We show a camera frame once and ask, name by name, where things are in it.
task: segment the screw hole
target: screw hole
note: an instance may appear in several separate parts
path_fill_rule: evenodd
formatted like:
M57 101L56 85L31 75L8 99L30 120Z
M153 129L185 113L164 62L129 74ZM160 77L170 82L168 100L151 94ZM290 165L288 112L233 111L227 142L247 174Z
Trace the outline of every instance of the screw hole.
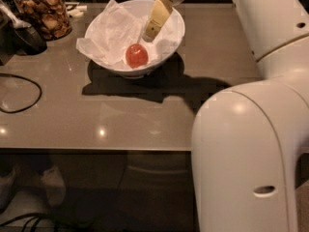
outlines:
M304 28L306 26L306 23L304 23L304 22L299 22L298 24L297 24L297 27L298 28Z
M276 187L274 186L264 186L254 189L254 194L257 197L270 197L275 193Z

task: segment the nuts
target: nuts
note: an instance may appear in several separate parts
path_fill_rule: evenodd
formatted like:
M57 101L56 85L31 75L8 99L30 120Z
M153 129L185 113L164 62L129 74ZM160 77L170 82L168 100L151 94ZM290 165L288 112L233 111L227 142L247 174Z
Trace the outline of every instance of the nuts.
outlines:
M71 31L70 19L63 0L15 0L22 14L32 19L41 36L56 40Z

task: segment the shoe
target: shoe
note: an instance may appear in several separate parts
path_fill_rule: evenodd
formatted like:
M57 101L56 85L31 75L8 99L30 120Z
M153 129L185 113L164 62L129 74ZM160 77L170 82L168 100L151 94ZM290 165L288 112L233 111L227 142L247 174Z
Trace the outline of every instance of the shoe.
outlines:
M66 196L66 185L61 172L56 165L45 170L41 176L41 181L45 187L46 197L50 207L59 206Z
M0 213L2 213L8 206L12 197L12 187L16 179L17 170L13 167L12 171L0 177Z

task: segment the red tomato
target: red tomato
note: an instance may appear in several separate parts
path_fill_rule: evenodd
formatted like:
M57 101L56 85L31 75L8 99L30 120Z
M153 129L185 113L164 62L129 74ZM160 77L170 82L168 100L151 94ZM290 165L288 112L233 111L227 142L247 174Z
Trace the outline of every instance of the red tomato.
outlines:
M131 68L146 65L148 53L145 47L139 43L134 43L126 50L126 62Z

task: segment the dark floor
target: dark floor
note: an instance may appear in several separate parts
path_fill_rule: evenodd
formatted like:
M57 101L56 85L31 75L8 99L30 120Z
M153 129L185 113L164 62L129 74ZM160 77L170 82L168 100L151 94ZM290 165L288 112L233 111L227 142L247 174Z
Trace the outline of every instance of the dark floor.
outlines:
M59 231L198 231L189 153L64 151L50 157L67 184L62 206L49 208L39 177L17 161L22 171L0 223L36 212L49 215L39 232L53 231L56 220L66 225ZM22 231L27 220L5 231Z

